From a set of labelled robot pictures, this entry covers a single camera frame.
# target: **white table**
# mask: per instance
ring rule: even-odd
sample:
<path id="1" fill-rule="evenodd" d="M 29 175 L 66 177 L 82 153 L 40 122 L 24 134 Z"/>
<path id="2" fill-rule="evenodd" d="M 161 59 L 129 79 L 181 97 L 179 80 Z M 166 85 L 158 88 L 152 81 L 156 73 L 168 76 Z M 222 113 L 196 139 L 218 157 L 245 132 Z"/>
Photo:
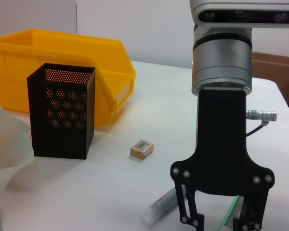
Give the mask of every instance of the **white table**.
<path id="1" fill-rule="evenodd" d="M 173 162 L 195 150 L 197 98 L 190 69 L 133 62 L 135 91 L 113 127 L 96 128 L 88 159 L 35 157 L 2 195 L 4 231 L 142 231 L 138 215 L 174 187 Z M 248 137 L 248 152 L 275 173 L 264 231 L 289 231 L 289 108 L 275 83 L 253 79 L 247 109 L 277 111 L 277 122 Z M 26 114 L 13 113 L 29 123 Z M 248 131 L 259 125 L 248 121 Z M 155 143 L 143 162 L 129 157 L 140 139 Z M 216 231 L 231 197 L 196 193 L 206 231 Z M 153 230 L 192 231 L 178 209 Z"/>

